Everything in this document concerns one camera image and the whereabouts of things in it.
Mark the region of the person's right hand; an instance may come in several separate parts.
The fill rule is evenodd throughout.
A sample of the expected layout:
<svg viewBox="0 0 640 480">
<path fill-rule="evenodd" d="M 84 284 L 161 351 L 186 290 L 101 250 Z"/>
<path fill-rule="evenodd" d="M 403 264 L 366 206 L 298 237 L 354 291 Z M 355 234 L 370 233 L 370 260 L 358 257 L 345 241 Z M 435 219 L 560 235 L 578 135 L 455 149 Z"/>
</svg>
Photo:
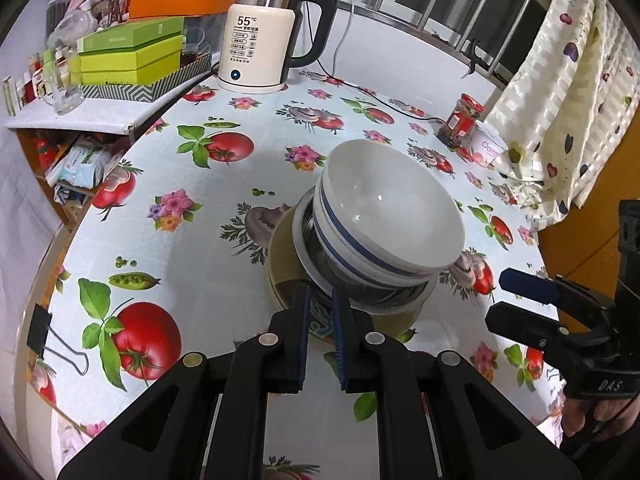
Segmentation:
<svg viewBox="0 0 640 480">
<path fill-rule="evenodd" d="M 639 399 L 615 399 L 598 401 L 591 405 L 586 400 L 567 398 L 565 400 L 561 427 L 567 437 L 574 437 L 582 431 L 588 420 L 602 424 L 596 440 L 606 440 L 621 436 L 628 431 L 639 416 Z"/>
</svg>

